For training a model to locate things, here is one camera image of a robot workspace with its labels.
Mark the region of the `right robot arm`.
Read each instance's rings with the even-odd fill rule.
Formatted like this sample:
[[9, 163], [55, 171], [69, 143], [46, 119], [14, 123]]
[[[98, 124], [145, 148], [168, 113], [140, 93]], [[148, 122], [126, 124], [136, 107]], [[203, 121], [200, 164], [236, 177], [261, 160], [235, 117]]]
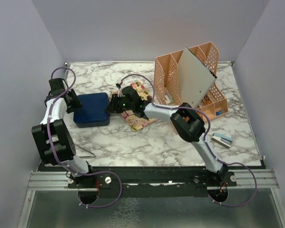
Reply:
[[141, 99], [132, 86], [121, 87], [113, 94], [105, 111], [109, 114], [121, 114], [132, 111], [143, 119], [159, 119], [172, 123], [180, 138], [191, 143], [203, 159], [212, 185], [219, 186], [226, 180], [228, 167], [225, 165], [212, 145], [206, 140], [206, 129], [203, 119], [188, 103], [180, 106], [158, 105]]

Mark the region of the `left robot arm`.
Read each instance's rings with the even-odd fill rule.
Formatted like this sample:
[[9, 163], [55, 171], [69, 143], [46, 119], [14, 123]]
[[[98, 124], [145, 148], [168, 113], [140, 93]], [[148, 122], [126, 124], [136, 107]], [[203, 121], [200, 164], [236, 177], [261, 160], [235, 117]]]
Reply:
[[91, 187], [95, 183], [95, 175], [91, 165], [76, 155], [74, 141], [64, 122], [64, 115], [82, 107], [73, 89], [59, 97], [63, 89], [49, 92], [45, 99], [47, 107], [40, 124], [31, 129], [38, 153], [44, 164], [60, 165], [69, 173], [74, 184]]

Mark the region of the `blue box lid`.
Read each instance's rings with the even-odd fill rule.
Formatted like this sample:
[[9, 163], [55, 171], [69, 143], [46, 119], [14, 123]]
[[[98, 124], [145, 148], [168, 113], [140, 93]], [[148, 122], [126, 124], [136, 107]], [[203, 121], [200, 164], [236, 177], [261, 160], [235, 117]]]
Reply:
[[93, 93], [78, 95], [82, 107], [74, 111], [74, 115], [79, 116], [104, 116], [105, 108], [109, 105], [109, 98], [107, 93]]

